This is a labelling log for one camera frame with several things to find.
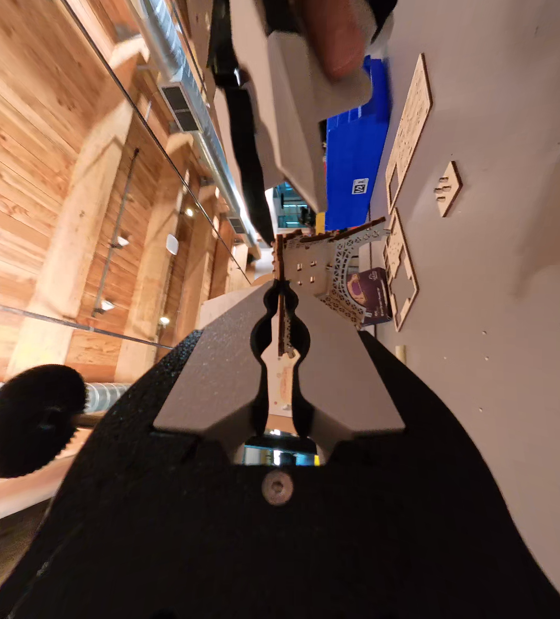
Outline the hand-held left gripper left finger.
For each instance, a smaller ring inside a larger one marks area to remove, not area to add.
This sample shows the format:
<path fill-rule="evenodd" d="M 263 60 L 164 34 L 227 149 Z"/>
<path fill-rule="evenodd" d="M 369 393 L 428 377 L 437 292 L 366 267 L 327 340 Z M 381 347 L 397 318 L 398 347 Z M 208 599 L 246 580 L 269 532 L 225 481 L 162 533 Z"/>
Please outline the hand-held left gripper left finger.
<path fill-rule="evenodd" d="M 153 427 L 217 441 L 233 460 L 268 420 L 268 370 L 278 280 L 254 291 L 210 322 L 194 346 Z"/>

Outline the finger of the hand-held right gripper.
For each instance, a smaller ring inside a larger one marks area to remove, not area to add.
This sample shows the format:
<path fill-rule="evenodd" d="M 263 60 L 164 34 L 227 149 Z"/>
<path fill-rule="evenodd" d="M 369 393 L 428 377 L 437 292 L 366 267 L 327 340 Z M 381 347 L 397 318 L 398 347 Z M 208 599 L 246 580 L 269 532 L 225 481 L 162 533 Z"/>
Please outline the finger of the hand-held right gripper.
<path fill-rule="evenodd" d="M 255 142 L 255 123 L 250 96 L 245 89 L 219 87 L 226 99 L 230 138 L 240 172 L 245 206 L 249 219 L 261 236 L 272 246 L 275 242 L 273 222 L 265 197 L 263 171 Z"/>
<path fill-rule="evenodd" d="M 266 189 L 289 182 L 316 213 L 328 210 L 319 121 L 307 113 L 261 109 L 255 145 Z"/>

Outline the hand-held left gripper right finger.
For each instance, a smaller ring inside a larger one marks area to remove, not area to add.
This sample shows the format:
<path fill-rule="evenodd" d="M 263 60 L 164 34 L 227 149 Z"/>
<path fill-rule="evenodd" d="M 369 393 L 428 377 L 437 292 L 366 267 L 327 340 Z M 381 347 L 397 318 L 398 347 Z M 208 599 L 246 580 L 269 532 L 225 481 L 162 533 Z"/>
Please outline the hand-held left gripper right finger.
<path fill-rule="evenodd" d="M 292 384 L 298 434 L 329 460 L 339 443 L 403 432 L 363 333 L 296 284 L 284 284 L 284 299 L 284 329 L 298 352 Z"/>

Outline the wooden tower base model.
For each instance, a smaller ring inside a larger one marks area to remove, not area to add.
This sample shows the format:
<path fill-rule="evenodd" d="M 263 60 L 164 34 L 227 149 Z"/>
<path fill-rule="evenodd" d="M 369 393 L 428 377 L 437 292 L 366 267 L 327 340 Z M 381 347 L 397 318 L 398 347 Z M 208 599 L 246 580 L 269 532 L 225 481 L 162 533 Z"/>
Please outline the wooden tower base model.
<path fill-rule="evenodd" d="M 304 235 L 301 230 L 279 235 L 274 273 L 277 279 L 302 288 L 362 329 L 363 309 L 347 291 L 347 280 L 351 274 L 367 270 L 359 266 L 361 247 L 386 240 L 388 235 L 384 217 L 316 235 Z"/>

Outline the grey desk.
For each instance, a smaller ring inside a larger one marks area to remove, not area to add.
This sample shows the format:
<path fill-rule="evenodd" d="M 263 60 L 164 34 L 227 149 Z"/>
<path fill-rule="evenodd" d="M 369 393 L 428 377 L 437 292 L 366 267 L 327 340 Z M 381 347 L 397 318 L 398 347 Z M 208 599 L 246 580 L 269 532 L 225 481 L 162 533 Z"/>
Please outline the grey desk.
<path fill-rule="evenodd" d="M 560 592 L 560 1 L 398 1 L 386 52 L 374 215 L 421 53 L 433 107 L 396 203 L 420 290 L 378 337 L 462 423 Z"/>

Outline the person's right hand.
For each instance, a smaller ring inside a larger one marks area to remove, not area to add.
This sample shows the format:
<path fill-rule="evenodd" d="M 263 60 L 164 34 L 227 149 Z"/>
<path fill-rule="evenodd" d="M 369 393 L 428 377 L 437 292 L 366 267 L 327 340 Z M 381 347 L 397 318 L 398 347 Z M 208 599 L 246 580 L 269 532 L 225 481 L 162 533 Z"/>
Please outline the person's right hand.
<path fill-rule="evenodd" d="M 365 45 L 350 1 L 304 1 L 302 19 L 323 72 L 331 81 L 361 68 Z"/>

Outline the blue plastic bin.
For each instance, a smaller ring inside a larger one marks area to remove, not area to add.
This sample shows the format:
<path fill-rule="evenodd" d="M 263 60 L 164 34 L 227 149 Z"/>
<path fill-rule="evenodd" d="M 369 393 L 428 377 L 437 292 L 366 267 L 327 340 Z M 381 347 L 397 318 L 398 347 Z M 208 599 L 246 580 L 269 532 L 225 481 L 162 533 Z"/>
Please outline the blue plastic bin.
<path fill-rule="evenodd" d="M 372 84 L 370 100 L 327 120 L 326 231 L 366 222 L 390 125 L 389 64 L 366 56 L 363 69 Z"/>

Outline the ceiling vent grille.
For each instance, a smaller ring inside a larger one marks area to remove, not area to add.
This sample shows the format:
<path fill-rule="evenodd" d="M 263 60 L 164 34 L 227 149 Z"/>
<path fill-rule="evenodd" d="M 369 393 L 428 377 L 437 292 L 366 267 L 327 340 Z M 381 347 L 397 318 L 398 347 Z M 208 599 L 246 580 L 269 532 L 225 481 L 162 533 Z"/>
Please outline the ceiling vent grille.
<path fill-rule="evenodd" d="M 200 131 L 199 121 L 194 107 L 186 91 L 180 83 L 161 85 L 160 94 L 173 117 L 173 133 L 197 133 Z"/>

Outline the purple cardboard box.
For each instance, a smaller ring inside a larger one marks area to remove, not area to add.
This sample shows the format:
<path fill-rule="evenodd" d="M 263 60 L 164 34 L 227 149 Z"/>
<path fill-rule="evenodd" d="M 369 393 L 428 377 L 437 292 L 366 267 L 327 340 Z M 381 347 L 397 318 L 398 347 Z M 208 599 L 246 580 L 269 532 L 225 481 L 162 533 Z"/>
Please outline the purple cardboard box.
<path fill-rule="evenodd" d="M 347 280 L 347 291 L 363 309 L 363 327 L 392 320 L 387 275 L 383 268 L 374 267 L 351 274 Z"/>

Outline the long wooden parts sheet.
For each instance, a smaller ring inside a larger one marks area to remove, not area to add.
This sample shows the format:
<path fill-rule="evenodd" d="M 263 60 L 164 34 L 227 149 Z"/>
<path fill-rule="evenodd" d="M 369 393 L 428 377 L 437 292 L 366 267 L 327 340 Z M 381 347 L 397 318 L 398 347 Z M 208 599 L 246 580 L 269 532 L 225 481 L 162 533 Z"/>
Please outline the long wooden parts sheet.
<path fill-rule="evenodd" d="M 426 120 L 433 106 L 425 54 L 415 65 L 407 98 L 385 170 L 388 213 L 391 214 L 406 178 Z"/>

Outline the small square wooden piece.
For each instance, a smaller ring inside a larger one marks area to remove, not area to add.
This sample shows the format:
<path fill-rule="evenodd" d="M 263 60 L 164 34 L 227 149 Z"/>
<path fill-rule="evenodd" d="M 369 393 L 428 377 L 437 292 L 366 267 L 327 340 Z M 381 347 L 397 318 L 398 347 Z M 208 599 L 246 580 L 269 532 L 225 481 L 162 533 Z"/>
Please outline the small square wooden piece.
<path fill-rule="evenodd" d="M 451 160 L 433 190 L 440 217 L 445 218 L 449 213 L 461 188 L 462 180 L 458 166 L 454 160 Z"/>

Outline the black round disc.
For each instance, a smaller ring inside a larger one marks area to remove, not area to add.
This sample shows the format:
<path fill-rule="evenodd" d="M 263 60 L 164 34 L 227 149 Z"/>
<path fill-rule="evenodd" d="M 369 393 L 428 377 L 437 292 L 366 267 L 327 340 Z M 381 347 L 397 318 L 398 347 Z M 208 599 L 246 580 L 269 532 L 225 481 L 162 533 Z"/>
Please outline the black round disc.
<path fill-rule="evenodd" d="M 74 437 L 86 405 L 82 376 L 65 365 L 28 369 L 0 387 L 0 478 L 32 474 Z"/>

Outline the metal air duct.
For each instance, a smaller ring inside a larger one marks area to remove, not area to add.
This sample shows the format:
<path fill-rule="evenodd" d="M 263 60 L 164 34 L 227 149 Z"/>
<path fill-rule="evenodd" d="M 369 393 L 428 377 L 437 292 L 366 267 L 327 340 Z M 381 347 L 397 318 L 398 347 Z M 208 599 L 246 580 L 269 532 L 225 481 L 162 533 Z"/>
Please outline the metal air duct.
<path fill-rule="evenodd" d="M 124 383 L 87 383 L 85 413 L 106 411 L 130 388 Z"/>
<path fill-rule="evenodd" d="M 129 1 L 134 19 L 159 70 L 159 84 L 180 83 L 194 107 L 200 131 L 193 137 L 203 164 L 211 172 L 220 195 L 228 206 L 227 218 L 236 234 L 249 247 L 258 248 L 257 233 L 251 224 L 243 197 L 237 189 L 208 108 L 180 42 L 177 28 L 164 1 Z"/>

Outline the wooden puzzle frame sheet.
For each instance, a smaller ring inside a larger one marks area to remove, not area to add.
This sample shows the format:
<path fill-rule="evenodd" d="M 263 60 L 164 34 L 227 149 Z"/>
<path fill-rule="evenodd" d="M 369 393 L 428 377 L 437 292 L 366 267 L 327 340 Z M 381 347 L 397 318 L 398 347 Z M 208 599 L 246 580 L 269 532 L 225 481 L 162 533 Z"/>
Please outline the wooden puzzle frame sheet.
<path fill-rule="evenodd" d="M 392 208 L 390 228 L 388 231 L 389 235 L 387 236 L 383 249 L 384 268 L 387 277 L 392 321 L 396 332 L 400 332 L 420 289 L 400 216 L 395 207 Z M 401 267 L 404 267 L 406 278 L 412 284 L 412 293 L 406 297 L 400 305 L 393 292 L 392 286 L 399 275 Z"/>

